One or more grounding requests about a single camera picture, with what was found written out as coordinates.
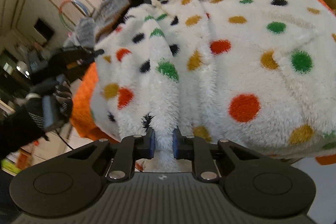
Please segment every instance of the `fluffy fabric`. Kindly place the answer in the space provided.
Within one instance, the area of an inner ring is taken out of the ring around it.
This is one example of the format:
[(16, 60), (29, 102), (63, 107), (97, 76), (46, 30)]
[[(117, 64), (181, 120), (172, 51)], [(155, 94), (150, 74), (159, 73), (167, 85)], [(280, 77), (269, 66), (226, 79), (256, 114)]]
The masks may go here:
[(146, 168), (190, 167), (172, 156), (177, 126), (279, 158), (335, 153), (336, 20), (319, 1), (152, 0), (128, 15), (96, 62), (110, 134), (156, 132)]

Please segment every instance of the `black circular joint cover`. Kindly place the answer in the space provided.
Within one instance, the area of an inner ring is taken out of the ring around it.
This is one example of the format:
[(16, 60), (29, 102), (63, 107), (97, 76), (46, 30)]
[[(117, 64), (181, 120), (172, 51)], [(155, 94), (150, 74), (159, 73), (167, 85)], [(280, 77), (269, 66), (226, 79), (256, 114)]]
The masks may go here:
[(84, 161), (49, 160), (13, 178), (10, 195), (24, 212), (57, 218), (91, 205), (102, 188), (100, 177)]
[(228, 198), (243, 211), (263, 218), (307, 212), (316, 193), (313, 180), (290, 165), (238, 164), (226, 177)]

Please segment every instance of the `gloved hand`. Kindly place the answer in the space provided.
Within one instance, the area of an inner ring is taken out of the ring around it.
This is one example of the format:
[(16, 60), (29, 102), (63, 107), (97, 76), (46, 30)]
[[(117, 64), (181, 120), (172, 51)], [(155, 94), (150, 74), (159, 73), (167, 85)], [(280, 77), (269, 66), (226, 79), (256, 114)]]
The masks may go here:
[(29, 116), (42, 130), (44, 130), (44, 118), (41, 98), (51, 94), (56, 97), (56, 100), (62, 106), (61, 114), (64, 116), (65, 122), (68, 122), (71, 115), (72, 100), (68, 83), (64, 81), (62, 85), (59, 85), (58, 81), (54, 79), (49, 78), (44, 80), (31, 89), (31, 92), (26, 97), (28, 101), (25, 105)]

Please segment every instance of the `black cable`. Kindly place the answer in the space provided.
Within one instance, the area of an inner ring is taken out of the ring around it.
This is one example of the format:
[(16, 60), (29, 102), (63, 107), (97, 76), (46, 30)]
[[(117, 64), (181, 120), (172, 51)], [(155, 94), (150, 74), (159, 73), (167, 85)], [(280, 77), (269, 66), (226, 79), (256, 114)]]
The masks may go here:
[(59, 131), (57, 129), (55, 129), (55, 132), (61, 138), (61, 140), (63, 141), (63, 143), (65, 143), (68, 148), (70, 148), (71, 150), (73, 150), (73, 148), (60, 136)]

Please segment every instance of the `metal screw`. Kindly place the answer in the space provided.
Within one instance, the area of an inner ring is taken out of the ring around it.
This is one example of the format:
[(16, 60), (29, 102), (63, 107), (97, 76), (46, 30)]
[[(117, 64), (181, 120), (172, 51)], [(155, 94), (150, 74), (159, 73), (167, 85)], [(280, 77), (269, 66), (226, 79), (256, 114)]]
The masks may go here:
[(126, 174), (123, 172), (123, 171), (119, 171), (119, 170), (116, 170), (116, 171), (112, 171), (109, 173), (109, 177), (111, 179), (122, 179), (126, 176)]
[(214, 172), (203, 172), (201, 173), (201, 178), (204, 180), (214, 180), (217, 178), (217, 174)]

